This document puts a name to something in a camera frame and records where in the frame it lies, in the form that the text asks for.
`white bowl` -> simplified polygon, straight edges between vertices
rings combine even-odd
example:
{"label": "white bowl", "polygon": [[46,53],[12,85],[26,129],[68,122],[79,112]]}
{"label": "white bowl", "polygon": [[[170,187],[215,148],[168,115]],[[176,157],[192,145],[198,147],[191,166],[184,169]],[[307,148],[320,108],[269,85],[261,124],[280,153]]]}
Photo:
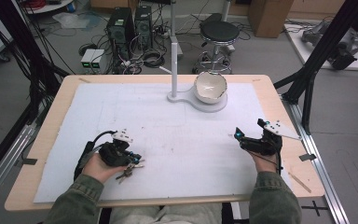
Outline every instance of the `white bowl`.
{"label": "white bowl", "polygon": [[194,81],[194,93],[206,104],[216,104],[227,94],[226,79],[209,72],[200,73]]}

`electronic device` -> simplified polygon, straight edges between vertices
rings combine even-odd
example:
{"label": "electronic device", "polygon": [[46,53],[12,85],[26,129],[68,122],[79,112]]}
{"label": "electronic device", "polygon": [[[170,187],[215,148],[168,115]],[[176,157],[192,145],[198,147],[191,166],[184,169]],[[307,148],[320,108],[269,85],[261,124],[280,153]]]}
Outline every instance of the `electronic device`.
{"label": "electronic device", "polygon": [[129,60],[135,48],[135,28],[129,7],[115,7],[106,25],[114,55],[120,60]]}
{"label": "electronic device", "polygon": [[152,49],[152,7],[138,6],[135,11],[134,23],[138,35],[138,49]]}
{"label": "electronic device", "polygon": [[103,74],[106,67],[103,49],[87,49],[81,59],[85,74]]}
{"label": "electronic device", "polygon": [[85,74],[91,74],[91,59],[94,52],[95,49],[87,49],[81,59],[81,65],[83,66]]}
{"label": "electronic device", "polygon": [[[305,43],[310,42],[312,46],[316,46],[329,27],[330,23],[330,21],[322,21],[312,29],[304,31],[301,36],[301,40]],[[343,70],[357,60],[354,57],[357,52],[358,37],[352,34],[351,31],[347,31],[327,61],[331,63],[333,68]]]}

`white paper sheet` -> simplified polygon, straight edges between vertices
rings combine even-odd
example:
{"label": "white paper sheet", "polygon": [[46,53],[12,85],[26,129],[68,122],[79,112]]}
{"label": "white paper sheet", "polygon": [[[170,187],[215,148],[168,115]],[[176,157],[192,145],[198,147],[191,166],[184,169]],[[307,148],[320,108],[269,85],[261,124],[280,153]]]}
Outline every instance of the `white paper sheet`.
{"label": "white paper sheet", "polygon": [[[191,86],[182,84],[179,91]],[[88,141],[104,131],[127,129],[129,150],[144,168],[120,185],[112,177],[101,200],[164,199],[250,195],[255,164],[234,139],[239,127],[260,138],[264,114],[251,84],[228,84],[227,106],[204,113],[170,103],[170,84],[82,84],[49,153],[35,203],[54,202],[73,183],[77,161]],[[112,139],[106,135],[97,145]]]}

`white shelf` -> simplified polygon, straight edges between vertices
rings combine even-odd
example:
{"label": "white shelf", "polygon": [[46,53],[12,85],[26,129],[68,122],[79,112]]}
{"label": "white shelf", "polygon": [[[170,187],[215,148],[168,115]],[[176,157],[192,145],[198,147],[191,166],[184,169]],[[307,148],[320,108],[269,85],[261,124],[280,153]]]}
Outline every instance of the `white shelf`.
{"label": "white shelf", "polygon": [[27,12],[30,14],[44,13],[44,12],[58,9],[60,7],[66,7],[68,4],[71,4],[73,1],[74,0],[62,0],[62,2],[59,5],[45,5],[44,7],[39,8],[37,10],[27,9]]}

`black stool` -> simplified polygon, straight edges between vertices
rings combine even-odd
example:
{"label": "black stool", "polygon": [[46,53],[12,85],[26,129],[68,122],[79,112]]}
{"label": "black stool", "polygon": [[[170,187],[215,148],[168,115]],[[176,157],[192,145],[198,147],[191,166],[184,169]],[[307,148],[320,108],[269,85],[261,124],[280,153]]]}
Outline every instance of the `black stool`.
{"label": "black stool", "polygon": [[220,47],[232,45],[238,39],[238,28],[226,21],[209,21],[200,27],[200,35],[205,41],[202,46],[207,43],[214,45],[213,53],[211,55],[208,51],[202,52],[194,64],[192,73],[197,74],[201,67],[212,73],[229,70],[232,74],[231,60],[225,52],[220,51]]}

